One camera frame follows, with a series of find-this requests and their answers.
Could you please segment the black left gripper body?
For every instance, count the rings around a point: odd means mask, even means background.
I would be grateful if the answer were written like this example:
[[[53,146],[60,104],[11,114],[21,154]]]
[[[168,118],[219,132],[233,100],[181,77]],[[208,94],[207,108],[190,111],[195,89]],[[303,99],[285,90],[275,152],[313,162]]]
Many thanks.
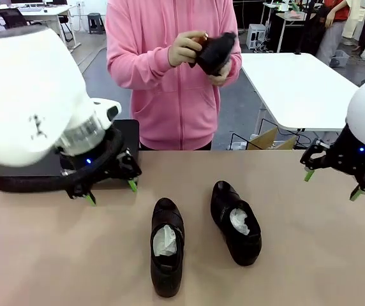
[[[106,164],[103,166],[100,165],[100,167],[98,168],[98,173],[101,174],[103,178],[114,178],[115,167],[113,163],[109,161],[109,153],[113,151],[112,143],[113,140],[104,139],[95,148],[77,156],[69,156],[67,154],[64,154],[63,149],[60,148],[59,161],[62,171],[69,173],[71,171],[76,171],[84,167],[90,167],[93,166],[95,162],[102,159],[104,160],[104,162],[106,162]]]

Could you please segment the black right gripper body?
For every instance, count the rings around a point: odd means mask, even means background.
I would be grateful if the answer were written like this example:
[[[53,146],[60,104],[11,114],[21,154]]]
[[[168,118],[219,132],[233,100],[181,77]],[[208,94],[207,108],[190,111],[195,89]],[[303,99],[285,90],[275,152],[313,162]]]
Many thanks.
[[[335,170],[348,175],[365,173],[365,144],[353,135],[348,124],[324,157],[325,165]]]

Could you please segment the person's right hand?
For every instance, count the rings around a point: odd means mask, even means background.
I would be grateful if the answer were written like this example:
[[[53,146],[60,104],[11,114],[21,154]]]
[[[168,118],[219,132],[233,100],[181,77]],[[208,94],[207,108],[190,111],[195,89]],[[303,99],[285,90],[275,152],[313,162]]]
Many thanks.
[[[205,31],[180,33],[168,50],[168,62],[172,67],[182,63],[194,63],[197,52],[202,50],[200,41],[207,36]]]

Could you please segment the person's left hand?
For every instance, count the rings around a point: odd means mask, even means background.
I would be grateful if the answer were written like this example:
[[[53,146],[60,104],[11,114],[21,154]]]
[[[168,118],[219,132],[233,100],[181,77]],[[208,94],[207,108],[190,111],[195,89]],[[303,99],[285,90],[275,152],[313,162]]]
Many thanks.
[[[213,86],[221,87],[227,81],[232,67],[232,61],[229,60],[219,71],[217,75],[209,75],[208,79]]]

